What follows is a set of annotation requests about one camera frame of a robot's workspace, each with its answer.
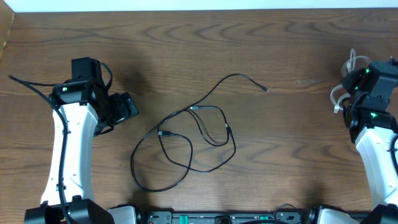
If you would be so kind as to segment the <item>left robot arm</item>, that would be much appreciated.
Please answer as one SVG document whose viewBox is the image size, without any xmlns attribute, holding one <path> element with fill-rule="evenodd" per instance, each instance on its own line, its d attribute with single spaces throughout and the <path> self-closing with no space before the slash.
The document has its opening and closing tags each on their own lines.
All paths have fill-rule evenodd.
<svg viewBox="0 0 398 224">
<path fill-rule="evenodd" d="M 94 200 L 94 137 L 139 113 L 129 93 L 109 94 L 105 67 L 94 58 L 73 59 L 71 79 L 54 84 L 46 98 L 55 127 L 50 174 L 40 206 L 26 210 L 25 223 L 137 223 L 132 205 L 104 209 Z"/>
</svg>

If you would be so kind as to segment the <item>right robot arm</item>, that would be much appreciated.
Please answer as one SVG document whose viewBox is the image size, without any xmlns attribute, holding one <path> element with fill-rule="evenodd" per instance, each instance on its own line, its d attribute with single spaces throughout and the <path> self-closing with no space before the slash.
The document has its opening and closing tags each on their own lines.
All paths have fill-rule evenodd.
<svg viewBox="0 0 398 224">
<path fill-rule="evenodd" d="M 363 223 L 397 223 L 397 121 L 387 112 L 397 88 L 397 60 L 373 61 L 349 72 L 341 84 L 345 126 L 359 152 L 373 209 Z"/>
</svg>

